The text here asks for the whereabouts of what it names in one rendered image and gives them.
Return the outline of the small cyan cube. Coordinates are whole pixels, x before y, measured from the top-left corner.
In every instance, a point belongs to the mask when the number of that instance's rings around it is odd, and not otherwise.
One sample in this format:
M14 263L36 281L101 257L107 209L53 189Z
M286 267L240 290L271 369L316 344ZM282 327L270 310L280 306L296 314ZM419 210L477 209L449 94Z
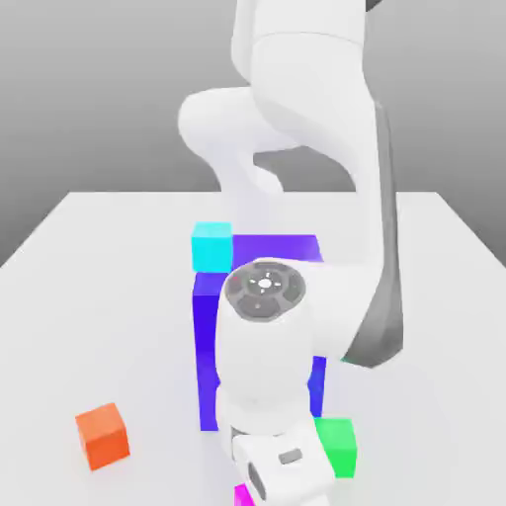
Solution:
M198 221L191 237L192 266L196 273L229 273L233 261L230 222Z

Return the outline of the small green cube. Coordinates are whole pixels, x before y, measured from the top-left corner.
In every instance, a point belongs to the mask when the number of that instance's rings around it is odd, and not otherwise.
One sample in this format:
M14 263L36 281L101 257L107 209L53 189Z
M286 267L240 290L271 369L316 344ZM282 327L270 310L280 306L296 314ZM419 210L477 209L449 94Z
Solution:
M316 431L337 478L353 478L358 446L351 419L315 418Z

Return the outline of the small orange cube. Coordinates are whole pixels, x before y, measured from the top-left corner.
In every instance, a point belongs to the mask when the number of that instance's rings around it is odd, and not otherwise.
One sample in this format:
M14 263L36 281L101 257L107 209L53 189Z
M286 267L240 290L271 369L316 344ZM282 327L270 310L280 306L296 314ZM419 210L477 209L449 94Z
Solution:
M92 471L130 455L127 428L115 403L79 414L75 421L81 447Z

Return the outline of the large blue box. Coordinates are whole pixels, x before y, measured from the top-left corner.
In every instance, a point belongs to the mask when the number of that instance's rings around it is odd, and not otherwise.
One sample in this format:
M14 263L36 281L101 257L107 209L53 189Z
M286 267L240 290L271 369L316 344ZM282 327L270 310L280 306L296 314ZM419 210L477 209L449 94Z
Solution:
M317 238L309 234L235 235L232 267L237 268L260 257L321 262ZM215 325L219 293L225 273L197 273L193 287L193 321L200 427L203 432L217 430L215 394Z

